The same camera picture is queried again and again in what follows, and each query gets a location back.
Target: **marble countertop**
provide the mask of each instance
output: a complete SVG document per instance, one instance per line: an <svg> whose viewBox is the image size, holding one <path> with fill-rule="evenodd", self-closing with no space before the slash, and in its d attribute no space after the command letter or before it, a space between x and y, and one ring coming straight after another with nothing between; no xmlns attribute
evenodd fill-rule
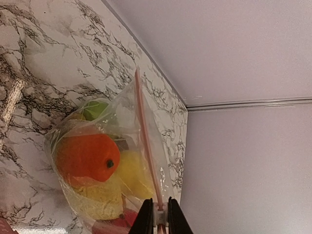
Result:
<svg viewBox="0 0 312 234"><path fill-rule="evenodd" d="M100 0L0 0L0 217L20 234L83 232L43 136L84 100L113 99L137 66L179 200L186 108L109 9Z"/></svg>

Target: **plastic bag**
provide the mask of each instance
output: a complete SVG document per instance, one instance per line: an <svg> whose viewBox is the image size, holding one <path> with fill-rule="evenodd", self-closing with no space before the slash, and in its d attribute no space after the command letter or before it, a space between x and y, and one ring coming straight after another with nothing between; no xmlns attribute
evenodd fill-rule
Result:
<svg viewBox="0 0 312 234"><path fill-rule="evenodd" d="M45 136L66 199L94 234L127 234L145 199L161 210L174 197L138 69L135 77L112 102L86 102Z"/></svg>

